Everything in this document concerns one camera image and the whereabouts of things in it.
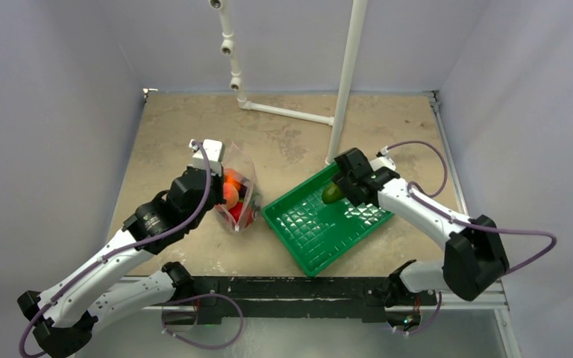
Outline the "toy peach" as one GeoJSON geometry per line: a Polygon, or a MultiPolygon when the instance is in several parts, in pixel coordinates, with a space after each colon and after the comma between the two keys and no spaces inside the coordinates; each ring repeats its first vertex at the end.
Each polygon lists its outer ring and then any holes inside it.
{"type": "Polygon", "coordinates": [[[223,185],[223,198],[225,209],[230,210],[239,203],[239,190],[234,185],[226,183],[223,185]]]}

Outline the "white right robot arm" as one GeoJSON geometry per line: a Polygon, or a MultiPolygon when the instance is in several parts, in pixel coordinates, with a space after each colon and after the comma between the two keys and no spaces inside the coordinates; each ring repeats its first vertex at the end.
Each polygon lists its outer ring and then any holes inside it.
{"type": "Polygon", "coordinates": [[[449,291],[473,301],[510,268],[495,223],[451,210],[403,179],[392,161],[369,160],[358,148],[334,160],[333,183],[354,206],[388,211],[432,239],[443,251],[436,261],[410,260],[388,277],[382,294],[388,307],[409,304],[421,292],[449,291]]]}

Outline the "green toy mango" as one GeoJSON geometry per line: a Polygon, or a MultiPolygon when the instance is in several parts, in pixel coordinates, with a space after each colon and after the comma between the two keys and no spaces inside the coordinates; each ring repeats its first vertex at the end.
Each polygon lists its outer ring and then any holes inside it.
{"type": "Polygon", "coordinates": [[[340,186],[334,182],[330,182],[322,191],[322,203],[323,204],[334,204],[345,198],[340,186]]]}

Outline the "red toy tomato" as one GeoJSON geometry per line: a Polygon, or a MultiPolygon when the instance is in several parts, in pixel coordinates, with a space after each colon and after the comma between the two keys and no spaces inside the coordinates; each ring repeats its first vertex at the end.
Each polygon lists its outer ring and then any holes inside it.
{"type": "Polygon", "coordinates": [[[242,202],[238,202],[228,212],[234,223],[239,226],[246,227],[254,221],[254,208],[250,204],[245,206],[242,202]]]}

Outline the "clear zip top bag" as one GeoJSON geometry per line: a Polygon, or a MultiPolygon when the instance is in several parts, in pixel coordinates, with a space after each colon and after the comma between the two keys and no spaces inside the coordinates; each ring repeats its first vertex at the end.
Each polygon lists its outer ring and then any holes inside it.
{"type": "MultiPolygon", "coordinates": [[[[222,164],[223,174],[224,169],[231,168],[244,177],[242,180],[242,188],[239,191],[239,202],[242,202],[245,206],[250,204],[254,208],[254,221],[251,223],[253,224],[260,216],[263,204],[263,192],[260,188],[252,159],[235,142],[230,142],[226,148],[222,164]]],[[[232,216],[225,209],[224,204],[215,206],[214,212],[218,223],[220,223],[224,230],[230,233],[242,233],[251,225],[249,224],[243,227],[234,223],[232,216]]]]}

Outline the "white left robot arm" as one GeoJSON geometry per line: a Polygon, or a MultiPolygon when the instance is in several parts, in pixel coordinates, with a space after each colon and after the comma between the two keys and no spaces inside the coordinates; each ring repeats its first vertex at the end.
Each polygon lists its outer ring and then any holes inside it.
{"type": "Polygon", "coordinates": [[[69,357],[110,323],[152,304],[182,305],[192,297],[192,278],[180,263],[123,289],[111,286],[196,229],[207,211],[224,201],[222,165],[188,166],[167,190],[136,208],[113,238],[67,278],[42,292],[28,290],[17,304],[28,320],[19,354],[32,335],[38,357],[69,357]]]}

